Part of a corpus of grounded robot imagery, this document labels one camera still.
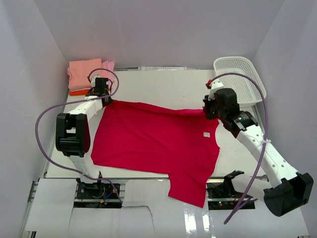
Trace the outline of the red t shirt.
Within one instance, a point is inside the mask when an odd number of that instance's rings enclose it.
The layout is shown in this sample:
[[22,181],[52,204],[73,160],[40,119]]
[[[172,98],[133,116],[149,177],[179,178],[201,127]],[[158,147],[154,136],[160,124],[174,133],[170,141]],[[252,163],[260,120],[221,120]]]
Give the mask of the red t shirt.
[[220,151],[218,125],[201,109],[116,100],[105,108],[91,158],[98,166],[167,174],[171,198],[203,207]]

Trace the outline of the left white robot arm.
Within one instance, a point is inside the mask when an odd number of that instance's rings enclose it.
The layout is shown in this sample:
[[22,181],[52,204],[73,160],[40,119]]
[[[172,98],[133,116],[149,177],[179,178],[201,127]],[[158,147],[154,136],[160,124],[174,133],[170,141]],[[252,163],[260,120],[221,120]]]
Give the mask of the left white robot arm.
[[86,94],[84,102],[56,117],[56,149],[70,159],[75,169],[83,173],[83,177],[102,177],[89,155],[92,140],[89,120],[112,103],[113,99],[109,96],[111,87],[110,79],[93,78],[93,87]]

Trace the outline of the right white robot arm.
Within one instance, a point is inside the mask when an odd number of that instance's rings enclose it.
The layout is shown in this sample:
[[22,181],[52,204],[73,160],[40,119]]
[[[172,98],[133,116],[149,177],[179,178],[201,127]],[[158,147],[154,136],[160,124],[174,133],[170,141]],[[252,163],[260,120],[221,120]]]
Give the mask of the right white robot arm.
[[308,203],[314,184],[308,174],[301,174],[278,153],[250,112],[240,110],[231,88],[212,89],[203,100],[207,119],[219,119],[224,128],[243,144],[261,164],[271,187],[255,180],[248,194],[263,200],[275,216],[283,216]]

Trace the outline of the white plastic basket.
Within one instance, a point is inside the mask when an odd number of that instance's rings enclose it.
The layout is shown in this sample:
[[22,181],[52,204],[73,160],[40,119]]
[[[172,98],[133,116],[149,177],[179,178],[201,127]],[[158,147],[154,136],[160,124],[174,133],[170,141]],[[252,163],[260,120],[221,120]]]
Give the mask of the white plastic basket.
[[257,87],[248,79],[238,74],[251,78],[258,85],[263,96],[266,96],[264,85],[249,59],[238,56],[217,58],[213,62],[213,68],[216,76],[230,73],[230,75],[222,76],[219,80],[223,83],[224,87],[235,91],[241,108],[254,106],[261,102],[262,98]]

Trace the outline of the folded orange t shirt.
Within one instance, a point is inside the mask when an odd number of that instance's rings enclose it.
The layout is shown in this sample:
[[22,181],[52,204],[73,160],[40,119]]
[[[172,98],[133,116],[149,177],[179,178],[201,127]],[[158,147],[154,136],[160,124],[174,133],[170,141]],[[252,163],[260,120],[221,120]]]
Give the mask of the folded orange t shirt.
[[79,91],[70,91],[69,95],[70,96],[85,96],[89,90],[79,90]]

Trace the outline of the folded peach t shirt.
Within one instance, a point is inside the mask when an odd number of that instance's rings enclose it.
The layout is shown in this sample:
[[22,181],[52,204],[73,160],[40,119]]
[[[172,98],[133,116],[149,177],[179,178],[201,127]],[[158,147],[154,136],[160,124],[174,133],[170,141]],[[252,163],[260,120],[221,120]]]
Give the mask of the folded peach t shirt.
[[91,83],[88,79],[90,72],[96,68],[100,68],[102,60],[79,60],[70,61],[67,69],[69,75],[68,88],[70,91],[81,91],[91,88]]

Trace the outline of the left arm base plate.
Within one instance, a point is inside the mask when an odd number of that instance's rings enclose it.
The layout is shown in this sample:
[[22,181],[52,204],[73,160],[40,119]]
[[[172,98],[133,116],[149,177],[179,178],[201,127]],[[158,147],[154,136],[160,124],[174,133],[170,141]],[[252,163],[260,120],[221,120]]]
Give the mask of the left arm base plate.
[[121,202],[117,196],[120,194],[121,185],[119,183],[95,182],[92,184],[78,183],[74,198],[74,208],[100,208],[100,209],[120,209]]

